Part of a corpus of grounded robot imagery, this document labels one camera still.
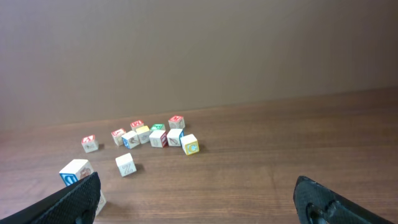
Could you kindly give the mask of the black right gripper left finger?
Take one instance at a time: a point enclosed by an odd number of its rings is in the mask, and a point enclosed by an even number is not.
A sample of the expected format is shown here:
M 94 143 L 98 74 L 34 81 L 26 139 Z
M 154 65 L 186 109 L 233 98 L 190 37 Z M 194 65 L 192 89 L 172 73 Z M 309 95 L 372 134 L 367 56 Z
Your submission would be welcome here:
M 93 224 L 100 201 L 97 172 L 1 220 L 9 224 Z

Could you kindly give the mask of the red letter I block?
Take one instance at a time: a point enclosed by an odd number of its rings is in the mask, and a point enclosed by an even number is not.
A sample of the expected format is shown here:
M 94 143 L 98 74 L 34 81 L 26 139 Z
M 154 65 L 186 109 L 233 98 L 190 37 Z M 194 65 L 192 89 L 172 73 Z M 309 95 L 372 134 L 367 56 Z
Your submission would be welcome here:
M 104 194 L 102 191 L 100 191 L 100 198 L 99 198 L 99 202 L 98 202 L 98 206 L 96 209 L 96 213 L 95 216 L 99 215 L 100 211 L 102 211 L 103 207 L 106 205 L 106 199 L 104 197 Z

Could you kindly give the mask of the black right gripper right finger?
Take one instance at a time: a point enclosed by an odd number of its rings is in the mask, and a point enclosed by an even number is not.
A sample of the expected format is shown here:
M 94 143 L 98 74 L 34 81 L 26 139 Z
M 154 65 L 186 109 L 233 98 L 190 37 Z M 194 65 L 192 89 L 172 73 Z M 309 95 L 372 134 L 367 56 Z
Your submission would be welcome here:
M 301 224 L 392 224 L 303 175 L 296 181 L 293 200 Z

